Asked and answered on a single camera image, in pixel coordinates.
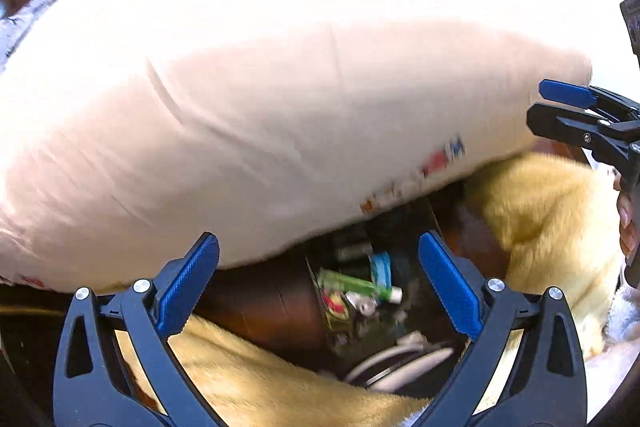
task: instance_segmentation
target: pillow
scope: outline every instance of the pillow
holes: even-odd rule
[[[254,263],[530,147],[591,67],[506,1],[57,1],[0,78],[0,275],[101,289],[204,230]]]

